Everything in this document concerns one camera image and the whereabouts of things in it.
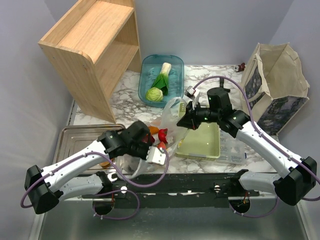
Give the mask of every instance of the small figurine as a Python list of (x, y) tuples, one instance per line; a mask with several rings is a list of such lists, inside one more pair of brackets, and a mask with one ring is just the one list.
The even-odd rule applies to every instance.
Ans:
[(238, 72), (244, 71), (245, 68), (246, 68), (246, 64), (243, 62), (243, 63), (241, 63), (241, 65), (234, 66), (233, 69), (238, 73)]

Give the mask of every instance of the silver metal plate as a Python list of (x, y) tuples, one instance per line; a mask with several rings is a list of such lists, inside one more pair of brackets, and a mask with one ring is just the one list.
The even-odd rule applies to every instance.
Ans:
[[(248, 214), (261, 215), (274, 198), (251, 199)], [(110, 216), (125, 217), (133, 209), (114, 209)], [(267, 217), (245, 218), (230, 208), (143, 208), (125, 221), (93, 217), (92, 201), (62, 201), (45, 213), (39, 240), (307, 240), (296, 206), (280, 201)]]
[[(122, 124), (67, 126), (59, 135), (53, 163), (58, 163), (89, 146), (105, 131), (119, 130), (124, 128), (125, 126)], [(96, 165), (86, 170), (83, 174), (93, 174), (101, 170), (104, 170), (104, 168), (102, 168), (100, 165)]]

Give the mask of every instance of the blue plastic container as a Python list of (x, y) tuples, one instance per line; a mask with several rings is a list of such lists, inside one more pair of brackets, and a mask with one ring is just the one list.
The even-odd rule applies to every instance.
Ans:
[[(163, 63), (171, 64), (169, 73), (168, 95), (163, 97), (162, 101), (149, 101), (146, 99), (146, 93), (151, 88), (161, 71)], [(142, 62), (140, 74), (138, 95), (147, 105), (164, 108), (167, 102), (174, 97), (184, 96), (185, 64), (181, 58), (172, 55), (150, 55)]]

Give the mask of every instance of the red pepper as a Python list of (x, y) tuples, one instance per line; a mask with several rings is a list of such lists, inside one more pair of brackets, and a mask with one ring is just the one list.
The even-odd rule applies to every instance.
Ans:
[[(155, 138), (154, 138), (152, 135), (150, 135), (150, 143), (151, 143), (151, 144), (154, 144), (155, 141), (156, 141)], [(142, 142), (144, 142), (144, 143), (149, 143), (148, 134), (145, 135), (145, 137), (142, 139)]]
[(167, 149), (165, 143), (163, 141), (161, 141), (157, 146), (156, 146), (158, 149)]
[(167, 144), (167, 132), (168, 132), (168, 128), (166, 129), (160, 129), (158, 132), (158, 138), (160, 142), (164, 142), (165, 144)]

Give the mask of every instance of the wooden shelf board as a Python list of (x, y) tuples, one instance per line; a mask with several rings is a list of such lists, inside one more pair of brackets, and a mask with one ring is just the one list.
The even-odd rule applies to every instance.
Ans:
[(133, 12), (133, 7), (97, 0), (58, 45), (82, 51), (96, 63)]
[(95, 64), (97, 78), (107, 98), (111, 96), (138, 49), (139, 47), (135, 45), (113, 41), (99, 62)]

